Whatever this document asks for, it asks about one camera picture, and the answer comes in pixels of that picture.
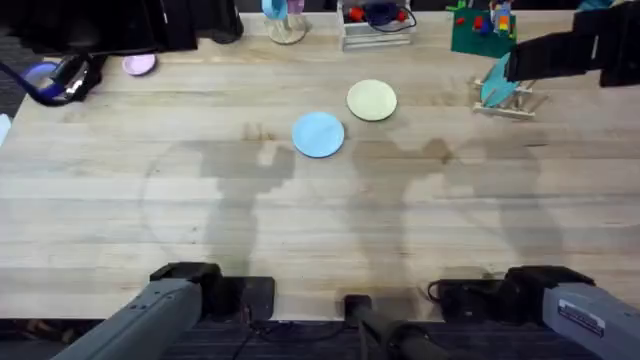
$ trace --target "pale yellow plate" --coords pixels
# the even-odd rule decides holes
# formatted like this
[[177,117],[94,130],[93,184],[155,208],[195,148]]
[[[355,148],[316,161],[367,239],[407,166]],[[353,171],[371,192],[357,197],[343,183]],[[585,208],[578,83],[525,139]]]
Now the pale yellow plate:
[[349,89],[347,106],[362,120],[380,121],[393,114],[398,105],[391,86],[380,80],[362,80]]

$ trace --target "black mount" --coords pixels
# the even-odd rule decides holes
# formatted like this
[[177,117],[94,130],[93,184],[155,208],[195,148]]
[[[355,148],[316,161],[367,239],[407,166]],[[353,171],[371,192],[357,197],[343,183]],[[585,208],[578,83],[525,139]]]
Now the black mount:
[[593,279],[564,266],[522,266],[509,269],[504,280],[438,280],[433,283],[437,296],[431,297],[440,305],[445,322],[544,325],[545,289],[561,283],[595,286]]
[[170,263],[150,281],[186,279],[202,287],[202,314],[214,321],[269,320],[273,316],[275,280],[271,277],[223,277],[217,264]]

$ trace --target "round plate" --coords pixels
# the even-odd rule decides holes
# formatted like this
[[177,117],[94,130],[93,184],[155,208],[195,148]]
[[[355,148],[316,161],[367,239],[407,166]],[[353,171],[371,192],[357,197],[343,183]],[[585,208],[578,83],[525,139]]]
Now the round plate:
[[153,54],[127,56],[122,60],[124,71],[133,76],[144,75],[153,70],[155,65],[156,56]]
[[507,61],[509,61],[509,53],[498,60],[484,80],[484,85],[482,85],[482,90],[480,91],[480,99],[482,99],[486,107],[498,106],[511,96],[520,85],[520,82],[509,82],[507,78],[504,77],[504,69],[507,66]]
[[393,114],[398,105],[391,86],[380,80],[362,80],[349,89],[347,106],[362,120],[380,121]]
[[324,112],[303,115],[293,125],[293,144],[301,153],[322,158],[335,154],[344,142],[344,127]]

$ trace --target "blue plate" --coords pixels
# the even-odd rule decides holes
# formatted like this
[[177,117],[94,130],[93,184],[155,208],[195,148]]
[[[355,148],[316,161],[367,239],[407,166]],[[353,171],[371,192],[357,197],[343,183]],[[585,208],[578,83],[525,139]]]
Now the blue plate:
[[322,158],[335,154],[344,143],[344,126],[324,112],[303,115],[293,125],[293,144],[301,153]]
[[509,53],[506,53],[503,57],[489,71],[489,76],[484,81],[482,90],[480,91],[480,99],[485,104],[485,107],[496,107],[501,102],[505,101],[520,85],[520,82],[509,82],[504,77],[504,70],[509,61]]

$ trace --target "cable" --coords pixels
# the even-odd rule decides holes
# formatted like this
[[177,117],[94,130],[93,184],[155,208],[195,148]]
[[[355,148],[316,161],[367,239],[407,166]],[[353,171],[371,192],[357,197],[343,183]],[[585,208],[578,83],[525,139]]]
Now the cable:
[[240,346],[238,346],[236,351],[233,353],[233,356],[231,357],[231,360],[236,360],[240,356],[240,353],[242,352],[242,349],[244,349],[244,347],[247,345],[249,340],[251,340],[251,338],[253,338],[253,335],[254,335],[254,332],[253,331],[249,331],[249,334],[247,334],[247,337],[244,338],[244,341],[242,341],[242,343],[240,343]]
[[264,329],[260,329],[258,327],[256,327],[255,325],[251,325],[251,327],[254,329],[256,335],[260,338],[260,340],[267,342],[267,343],[273,343],[273,344],[284,344],[284,343],[314,343],[314,342],[320,342],[320,341],[327,341],[330,339],[335,338],[336,336],[340,335],[343,331],[345,331],[347,329],[347,326],[345,325],[345,323],[342,323],[342,325],[334,330],[333,332],[326,334],[326,335],[322,335],[322,336],[318,336],[318,337],[314,337],[314,338],[291,338],[291,339],[270,339],[267,335],[271,334],[273,332],[275,332],[276,330],[278,330],[279,328],[283,327],[287,325],[288,329],[293,329],[295,324],[293,322],[288,322],[288,323],[280,323],[270,329],[267,329],[267,331],[264,331]]
[[29,96],[31,96],[31,98],[40,105],[58,107],[58,106],[63,106],[70,103],[69,100],[54,100],[42,95],[38,90],[38,88],[31,85],[27,80],[25,80],[17,72],[13,71],[13,69],[11,69],[8,65],[3,63],[2,61],[0,61],[0,71],[7,74],[7,76],[9,76],[13,81],[15,81],[16,84],[18,84],[18,86],[24,89],[24,91],[26,91],[27,94],[29,94]]
[[429,285],[427,285],[427,290],[425,291],[425,294],[427,295],[427,300],[431,301],[434,304],[440,304],[440,298],[438,298],[437,296],[434,296],[433,293],[431,292],[431,289],[436,285],[440,285],[440,280],[430,282]]
[[[412,27],[416,27],[418,25],[418,20],[413,15],[413,12],[407,7],[397,5],[396,3],[390,2],[366,4],[362,7],[362,9],[365,12],[365,18],[369,26],[379,32],[396,33],[406,29],[410,29]],[[380,28],[380,26],[388,25],[393,20],[395,20],[399,11],[405,11],[409,15],[409,17],[411,17],[412,23],[394,30]]]

